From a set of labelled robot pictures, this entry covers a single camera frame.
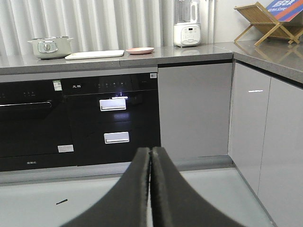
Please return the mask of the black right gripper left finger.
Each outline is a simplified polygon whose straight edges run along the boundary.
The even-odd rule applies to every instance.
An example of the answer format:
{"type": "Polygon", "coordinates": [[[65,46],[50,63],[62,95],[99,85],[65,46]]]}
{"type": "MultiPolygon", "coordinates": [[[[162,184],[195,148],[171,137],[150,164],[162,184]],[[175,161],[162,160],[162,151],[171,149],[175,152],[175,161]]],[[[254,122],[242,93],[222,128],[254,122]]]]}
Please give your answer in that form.
{"type": "Polygon", "coordinates": [[[145,227],[150,149],[139,148],[117,183],[89,209],[63,227],[145,227]]]}

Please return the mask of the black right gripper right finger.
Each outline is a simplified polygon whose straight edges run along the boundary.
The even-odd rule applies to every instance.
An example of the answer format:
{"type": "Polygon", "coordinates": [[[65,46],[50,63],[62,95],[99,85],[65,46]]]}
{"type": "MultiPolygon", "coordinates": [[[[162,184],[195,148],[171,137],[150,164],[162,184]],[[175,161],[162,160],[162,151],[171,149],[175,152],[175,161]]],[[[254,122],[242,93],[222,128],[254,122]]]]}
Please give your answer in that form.
{"type": "Polygon", "coordinates": [[[165,148],[151,152],[151,209],[155,227],[240,227],[200,196],[182,177],[165,148]]]}

